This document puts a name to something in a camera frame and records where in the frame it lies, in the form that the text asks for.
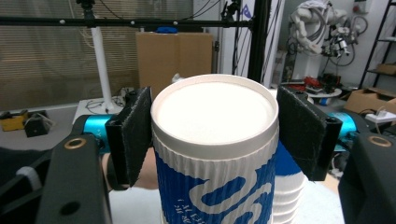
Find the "blue and white cup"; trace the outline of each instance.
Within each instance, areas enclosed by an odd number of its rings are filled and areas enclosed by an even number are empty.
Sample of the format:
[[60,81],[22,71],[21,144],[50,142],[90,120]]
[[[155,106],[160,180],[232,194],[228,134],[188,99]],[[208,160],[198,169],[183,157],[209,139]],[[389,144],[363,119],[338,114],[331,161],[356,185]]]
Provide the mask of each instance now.
[[271,223],[278,106],[244,77],[189,77],[151,108],[163,222]]

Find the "white cable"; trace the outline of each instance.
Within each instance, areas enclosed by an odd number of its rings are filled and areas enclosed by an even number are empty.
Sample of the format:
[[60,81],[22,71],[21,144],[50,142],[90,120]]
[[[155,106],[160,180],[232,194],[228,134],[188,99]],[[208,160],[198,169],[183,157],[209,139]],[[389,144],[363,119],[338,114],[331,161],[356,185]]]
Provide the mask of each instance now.
[[43,185],[41,184],[40,178],[38,177],[38,173],[30,166],[23,166],[19,169],[16,175],[24,175],[30,182],[30,186],[32,190],[41,189]]

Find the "yellow object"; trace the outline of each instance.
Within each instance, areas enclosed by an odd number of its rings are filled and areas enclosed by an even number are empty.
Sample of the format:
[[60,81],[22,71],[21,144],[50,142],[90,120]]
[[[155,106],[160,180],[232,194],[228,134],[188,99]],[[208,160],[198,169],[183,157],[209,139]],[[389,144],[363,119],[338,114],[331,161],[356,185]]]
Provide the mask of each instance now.
[[22,110],[21,113],[10,114],[5,112],[0,116],[0,124],[3,131],[15,131],[24,129],[23,121],[28,117],[27,110]]

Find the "window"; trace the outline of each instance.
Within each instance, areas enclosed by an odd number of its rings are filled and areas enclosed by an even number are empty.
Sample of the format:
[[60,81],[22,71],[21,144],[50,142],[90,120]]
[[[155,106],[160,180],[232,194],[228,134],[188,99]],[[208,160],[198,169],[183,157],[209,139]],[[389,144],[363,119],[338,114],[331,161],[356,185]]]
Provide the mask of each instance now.
[[[99,18],[182,19],[190,0],[96,0]],[[0,16],[82,19],[75,0],[2,0]],[[112,94],[139,87],[135,28],[102,27]],[[77,103],[100,98],[91,29],[59,26],[0,26],[0,111]]]

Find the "black metal frame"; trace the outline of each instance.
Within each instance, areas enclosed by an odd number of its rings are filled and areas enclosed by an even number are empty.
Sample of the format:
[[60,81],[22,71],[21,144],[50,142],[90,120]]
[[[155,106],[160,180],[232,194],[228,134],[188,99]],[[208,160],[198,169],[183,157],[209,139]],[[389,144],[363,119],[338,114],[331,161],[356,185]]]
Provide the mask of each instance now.
[[250,21],[186,21],[186,20],[144,20],[144,19],[95,19],[92,15],[92,0],[77,0],[83,7],[85,19],[62,18],[18,18],[0,17],[0,25],[11,26],[129,26],[129,27],[248,27],[252,32],[247,78],[261,82],[264,63],[265,40],[271,0],[256,0]]

